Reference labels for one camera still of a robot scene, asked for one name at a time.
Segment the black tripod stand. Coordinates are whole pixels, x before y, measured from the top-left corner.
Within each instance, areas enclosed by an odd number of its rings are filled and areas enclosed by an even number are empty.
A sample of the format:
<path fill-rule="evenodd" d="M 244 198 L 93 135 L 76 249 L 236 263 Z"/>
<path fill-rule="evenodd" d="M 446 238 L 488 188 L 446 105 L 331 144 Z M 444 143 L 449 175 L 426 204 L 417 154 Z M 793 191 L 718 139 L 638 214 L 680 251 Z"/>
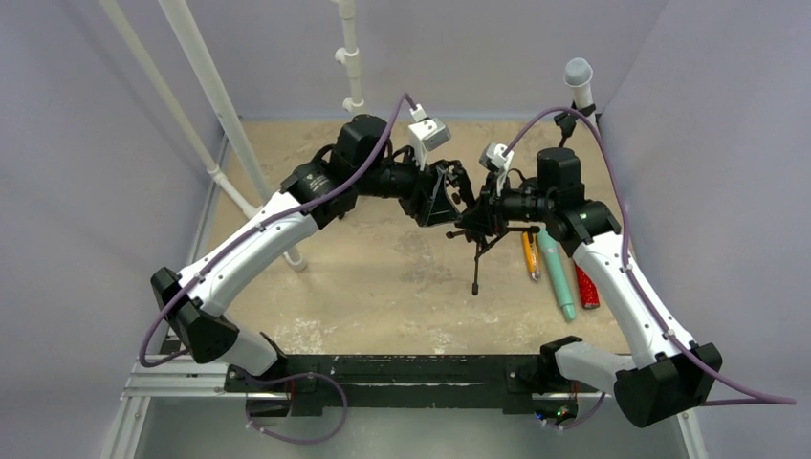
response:
<path fill-rule="evenodd" d="M 524 180 L 520 187 L 510 185 L 510 170 L 501 175 L 489 171 L 479 194 L 466 202 L 466 208 L 453 224 L 456 230 L 446 233 L 448 239 L 464 237 L 475 245 L 471 293 L 479 294 L 480 259 L 511 232 L 540 231 L 548 199 L 541 196 L 535 180 Z"/>

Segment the teal toy microphone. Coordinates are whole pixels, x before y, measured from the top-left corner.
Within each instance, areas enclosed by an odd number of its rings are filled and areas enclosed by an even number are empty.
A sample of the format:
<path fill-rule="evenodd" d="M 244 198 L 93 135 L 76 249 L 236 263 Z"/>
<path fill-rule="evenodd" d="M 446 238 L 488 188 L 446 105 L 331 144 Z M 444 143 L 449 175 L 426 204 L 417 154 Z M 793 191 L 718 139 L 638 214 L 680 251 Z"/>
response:
<path fill-rule="evenodd" d="M 567 322 L 571 322 L 576 318 L 576 310 L 566 272 L 559 256 L 559 244 L 546 229 L 542 229 L 538 233 L 537 241 L 558 306 L 561 309 L 564 319 Z"/>

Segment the red glitter microphone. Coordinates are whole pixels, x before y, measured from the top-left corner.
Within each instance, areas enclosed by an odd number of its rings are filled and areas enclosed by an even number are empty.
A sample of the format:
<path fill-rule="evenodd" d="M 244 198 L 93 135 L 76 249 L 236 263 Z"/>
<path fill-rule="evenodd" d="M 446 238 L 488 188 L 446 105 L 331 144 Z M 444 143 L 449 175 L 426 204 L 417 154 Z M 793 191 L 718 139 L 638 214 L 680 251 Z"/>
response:
<path fill-rule="evenodd" d="M 581 298 L 581 307 L 585 310 L 599 308 L 601 303 L 596 285 L 578 264 L 575 264 L 574 267 Z"/>

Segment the white microphone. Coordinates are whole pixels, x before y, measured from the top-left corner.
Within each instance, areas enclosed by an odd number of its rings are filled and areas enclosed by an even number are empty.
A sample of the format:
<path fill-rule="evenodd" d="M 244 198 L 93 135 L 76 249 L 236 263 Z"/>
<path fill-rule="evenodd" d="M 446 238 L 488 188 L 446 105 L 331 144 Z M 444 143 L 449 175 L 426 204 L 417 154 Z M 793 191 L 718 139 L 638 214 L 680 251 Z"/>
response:
<path fill-rule="evenodd" d="M 587 111 L 589 121 L 596 123 L 596 105 L 594 104 L 591 80 L 593 69 L 582 57 L 575 57 L 567 62 L 564 68 L 564 82 L 573 95 L 574 106 L 584 115 Z"/>

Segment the black round-base mic stand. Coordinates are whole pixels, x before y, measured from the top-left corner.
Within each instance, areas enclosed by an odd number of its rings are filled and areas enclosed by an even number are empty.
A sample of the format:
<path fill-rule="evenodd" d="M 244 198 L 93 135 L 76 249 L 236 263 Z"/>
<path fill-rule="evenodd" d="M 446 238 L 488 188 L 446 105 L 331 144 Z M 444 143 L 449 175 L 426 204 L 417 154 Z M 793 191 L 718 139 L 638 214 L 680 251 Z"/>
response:
<path fill-rule="evenodd" d="M 571 103 L 570 109 L 573 111 L 578 111 L 584 116 L 596 116 L 596 104 L 591 103 L 589 105 L 584 106 L 583 108 L 578 108 L 575 102 Z M 553 121 L 555 125 L 560 129 L 560 141 L 558 148 L 563 148 L 566 142 L 573 136 L 574 131 L 576 129 L 577 120 L 576 117 L 568 112 L 561 112 L 553 117 Z"/>

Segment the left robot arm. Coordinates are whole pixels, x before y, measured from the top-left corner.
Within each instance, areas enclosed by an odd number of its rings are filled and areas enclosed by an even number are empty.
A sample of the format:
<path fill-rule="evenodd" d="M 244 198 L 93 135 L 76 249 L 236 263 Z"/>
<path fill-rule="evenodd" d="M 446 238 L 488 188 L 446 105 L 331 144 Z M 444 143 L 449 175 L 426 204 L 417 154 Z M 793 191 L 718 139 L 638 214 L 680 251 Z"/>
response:
<path fill-rule="evenodd" d="M 227 319 L 226 311 L 260 273 L 299 242 L 352 210 L 359 197 L 395 199 L 420 227 L 453 222 L 458 211 L 446 187 L 452 164 L 430 164 L 427 154 L 450 139 L 436 118 L 415 117 L 409 145 L 394 150 L 391 126 L 357 115 L 337 139 L 297 166 L 270 201 L 216 249 L 175 273 L 162 268 L 150 282 L 163 319 L 197 363 L 226 361 L 248 372 L 260 390 L 285 378 L 275 343 Z"/>

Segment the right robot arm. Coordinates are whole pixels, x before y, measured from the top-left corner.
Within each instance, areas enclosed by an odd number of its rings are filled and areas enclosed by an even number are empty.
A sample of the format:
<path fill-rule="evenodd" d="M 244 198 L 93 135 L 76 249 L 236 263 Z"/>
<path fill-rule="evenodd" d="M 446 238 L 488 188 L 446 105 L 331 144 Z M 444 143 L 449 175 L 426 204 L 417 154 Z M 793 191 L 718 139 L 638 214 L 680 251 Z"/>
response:
<path fill-rule="evenodd" d="M 479 162 L 488 171 L 478 198 L 464 197 L 458 233 L 483 255 L 519 222 L 541 222 L 596 284 L 627 342 L 626 356 L 598 349 L 577 337 L 541 346 L 539 381 L 559 389 L 586 383 L 614 398 L 639 428 L 707 401 L 723 359 L 712 343 L 700 344 L 669 312 L 623 250 L 621 226 L 608 206 L 585 196 L 581 162 L 566 147 L 537 153 L 537 175 L 511 188 L 514 153 L 491 143 Z"/>

